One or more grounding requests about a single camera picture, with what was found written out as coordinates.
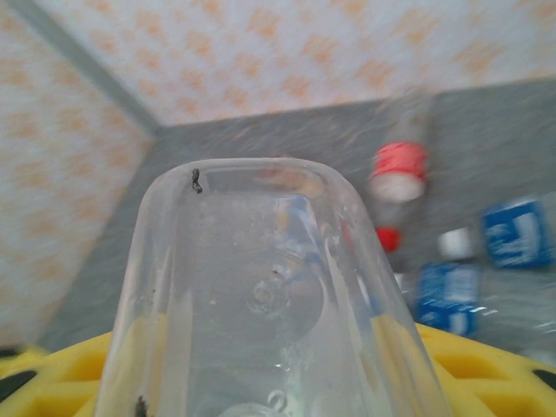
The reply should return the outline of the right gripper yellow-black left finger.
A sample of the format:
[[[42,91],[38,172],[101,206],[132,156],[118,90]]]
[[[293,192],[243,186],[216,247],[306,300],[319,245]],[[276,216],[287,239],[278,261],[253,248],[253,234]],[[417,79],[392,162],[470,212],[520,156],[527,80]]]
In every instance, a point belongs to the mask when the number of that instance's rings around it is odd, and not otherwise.
[[[91,416],[111,334],[48,353],[39,347],[1,350],[1,415]]]

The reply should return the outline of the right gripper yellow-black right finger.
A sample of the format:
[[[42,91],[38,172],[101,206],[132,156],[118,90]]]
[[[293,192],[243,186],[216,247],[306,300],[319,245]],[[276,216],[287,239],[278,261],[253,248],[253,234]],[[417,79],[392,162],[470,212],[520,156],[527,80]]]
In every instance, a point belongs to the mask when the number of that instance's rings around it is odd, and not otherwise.
[[[555,368],[419,324],[454,416],[555,415]]]

